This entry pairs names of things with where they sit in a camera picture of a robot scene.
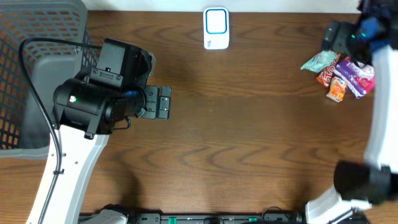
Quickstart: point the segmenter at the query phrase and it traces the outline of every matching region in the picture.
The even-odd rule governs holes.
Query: snack package
[[[374,68],[358,62],[356,66],[350,60],[344,60],[336,66],[335,74],[342,78],[356,98],[360,98],[373,90],[375,86]]]
[[[330,64],[333,63],[334,59],[337,58],[337,54],[334,53],[334,51],[322,51],[311,60],[309,60],[307,63],[305,63],[302,67],[301,70],[307,69],[316,73],[319,73],[322,69],[325,67],[329,66]]]
[[[337,62],[340,58],[340,53],[336,53],[337,58],[331,63],[331,65],[327,66],[326,68],[322,69],[321,74],[316,78],[318,82],[323,84],[325,87],[329,87],[331,76],[336,69]]]
[[[346,93],[347,83],[339,77],[331,79],[330,91],[326,95],[337,103],[343,101],[344,94]]]

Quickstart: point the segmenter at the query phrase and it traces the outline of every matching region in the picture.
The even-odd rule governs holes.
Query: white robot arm
[[[351,50],[366,49],[357,58],[368,62],[367,55],[371,54],[376,72],[373,121],[364,166],[338,164],[334,186],[306,204],[309,224],[338,223],[355,210],[370,209],[372,203],[381,203],[397,193],[394,188],[396,191],[398,174],[395,143],[398,134],[398,1],[363,1],[360,9],[363,15],[353,28],[350,40],[359,47],[351,46]]]
[[[33,38],[21,43],[20,52],[31,41],[82,45]],[[25,71],[22,54],[20,62]],[[130,116],[169,118],[171,88],[146,85],[154,64],[153,54],[124,42],[106,39],[97,66],[82,70],[55,90],[54,119],[49,126],[54,129],[57,139],[54,141],[50,135],[47,164],[27,224],[76,224],[91,173],[115,123],[125,119],[128,128]],[[83,81],[86,76],[90,77],[87,82]],[[126,214],[103,210],[85,223],[125,224],[127,219]]]

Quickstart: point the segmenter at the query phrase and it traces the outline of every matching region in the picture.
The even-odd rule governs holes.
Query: wood grain
[[[155,54],[149,84],[171,86],[168,121],[115,131],[94,169],[82,212],[109,203],[165,213],[300,209],[333,183],[339,159],[360,161],[373,94],[325,97],[300,67],[343,14],[230,14],[226,50],[203,47],[201,13],[90,12],[96,44],[122,40]],[[44,161],[0,160],[0,223],[24,223]],[[368,212],[395,223],[396,203]]]

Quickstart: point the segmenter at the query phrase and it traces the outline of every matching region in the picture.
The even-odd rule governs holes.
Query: mesh basket
[[[91,44],[87,10],[80,0],[0,2],[0,158],[46,158],[49,131],[27,82],[17,50],[29,37],[48,37]],[[51,42],[25,47],[25,65],[49,114],[57,86],[84,66],[95,66],[95,50]]]

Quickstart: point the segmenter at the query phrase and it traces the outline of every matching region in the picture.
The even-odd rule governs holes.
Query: black cable
[[[58,40],[58,39],[41,38],[41,37],[25,39],[24,41],[21,42],[21,44],[19,46],[18,59],[19,59],[19,65],[21,66],[22,74],[23,74],[23,76],[25,76],[25,79],[29,85],[31,92],[32,92],[33,98],[36,101],[37,106],[39,106],[40,112],[43,114],[44,120],[47,123],[47,126],[49,127],[50,134],[54,141],[55,150],[57,153],[57,165],[55,166],[55,171],[53,172],[54,177],[51,181],[50,189],[47,194],[47,197],[45,198],[45,202],[43,204],[43,209],[42,209],[42,212],[40,213],[40,217],[39,217],[39,224],[42,224],[44,215],[47,211],[47,207],[49,205],[52,193],[55,188],[55,184],[57,183],[58,175],[61,173],[62,151],[61,151],[61,147],[60,147],[60,143],[58,141],[57,135],[55,134],[54,127],[51,124],[50,116],[46,112],[44,105],[43,105],[42,101],[40,100],[39,94],[37,94],[37,91],[36,91],[35,87],[33,86],[32,80],[29,78],[29,76],[27,74],[27,70],[26,70],[25,64],[24,64],[23,52],[24,52],[25,45],[27,45],[30,42],[36,42],[36,41],[56,42],[56,43],[61,43],[61,44],[76,45],[79,47],[87,47],[87,48],[92,48],[92,49],[101,49],[101,47],[95,46],[95,45],[89,45],[89,44],[81,44],[81,43],[67,41],[67,40]]]
[[[279,210],[282,210],[282,209],[279,208],[278,206],[271,206],[271,207],[268,207],[268,208],[262,213],[262,215],[261,215],[261,219],[262,219],[262,220],[264,220],[264,216],[266,215],[268,209],[271,209],[271,208],[278,208]]]
[[[75,78],[79,80],[84,80],[86,77],[89,77],[91,69],[93,69],[93,67],[94,66],[85,66],[81,68],[81,70],[75,75]]]
[[[125,119],[126,122],[127,122],[127,127],[125,127],[125,128],[114,128],[114,130],[126,130],[126,129],[129,129],[129,128],[130,128],[130,126],[131,126],[130,117],[129,117],[129,116],[125,116],[124,119]]]
[[[345,213],[339,215],[338,217],[336,217],[336,218],[330,220],[330,221],[328,222],[328,224],[332,224],[332,223],[338,221],[339,219],[341,219],[341,218],[343,218],[344,216],[348,215],[350,212],[352,212],[352,213],[354,214],[355,209],[354,209],[354,208],[351,208],[351,209],[348,210],[347,212],[345,212]]]

